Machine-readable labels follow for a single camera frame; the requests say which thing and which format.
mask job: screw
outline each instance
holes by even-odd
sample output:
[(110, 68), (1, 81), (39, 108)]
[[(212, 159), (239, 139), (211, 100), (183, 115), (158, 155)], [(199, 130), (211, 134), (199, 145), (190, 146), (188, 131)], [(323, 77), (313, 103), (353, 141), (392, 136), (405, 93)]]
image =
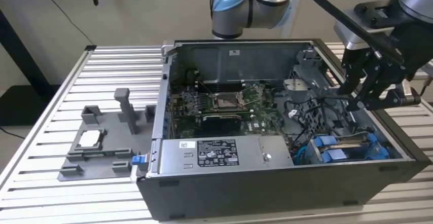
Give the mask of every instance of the screw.
[(380, 51), (375, 51), (374, 52), (374, 56), (377, 57), (377, 59), (382, 59), (382, 54)]

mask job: blue latch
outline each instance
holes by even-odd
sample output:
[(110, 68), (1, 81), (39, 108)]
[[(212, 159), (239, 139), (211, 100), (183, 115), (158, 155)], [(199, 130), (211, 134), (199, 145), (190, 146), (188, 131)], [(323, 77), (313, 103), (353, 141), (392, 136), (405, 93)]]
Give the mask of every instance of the blue latch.
[(131, 165), (146, 164), (146, 155), (139, 155), (132, 157)]

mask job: floor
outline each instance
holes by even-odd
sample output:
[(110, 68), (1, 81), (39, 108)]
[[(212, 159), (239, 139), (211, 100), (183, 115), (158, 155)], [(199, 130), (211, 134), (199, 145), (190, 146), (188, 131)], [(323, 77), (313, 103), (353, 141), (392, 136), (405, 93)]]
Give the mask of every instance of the floor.
[[(23, 137), (27, 136), (28, 132), (31, 131), (33, 126), (4, 126), (4, 130), (9, 133), (17, 134)], [(23, 143), (23, 139), (5, 134), (0, 131), (0, 172), (5, 168), (9, 159), (12, 158), (17, 148)]]

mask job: aluminum extrusion table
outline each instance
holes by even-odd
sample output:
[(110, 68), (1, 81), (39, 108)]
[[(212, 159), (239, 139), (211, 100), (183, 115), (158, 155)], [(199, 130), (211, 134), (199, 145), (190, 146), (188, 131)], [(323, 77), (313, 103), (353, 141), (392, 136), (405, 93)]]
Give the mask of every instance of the aluminum extrusion table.
[[(343, 46), (327, 46), (341, 58)], [(0, 223), (156, 222), (130, 178), (59, 182), (57, 174), (81, 124), (83, 106), (98, 104), (102, 111), (120, 111), (114, 100), (118, 87), (130, 88), (135, 108), (155, 104), (160, 68), (159, 46), (98, 47), (84, 52), (0, 176)], [(388, 113), (433, 160), (433, 108), (422, 102)], [(433, 166), (408, 183), (388, 186), (362, 207), (207, 219), (212, 224), (234, 222), (433, 223)]]

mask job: warning label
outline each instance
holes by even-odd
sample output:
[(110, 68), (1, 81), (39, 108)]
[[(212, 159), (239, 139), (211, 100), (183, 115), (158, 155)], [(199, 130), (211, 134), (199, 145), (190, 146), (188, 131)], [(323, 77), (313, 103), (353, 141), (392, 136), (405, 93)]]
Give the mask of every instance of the warning label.
[(234, 139), (199, 140), (196, 151), (200, 167), (239, 165), (237, 141)]

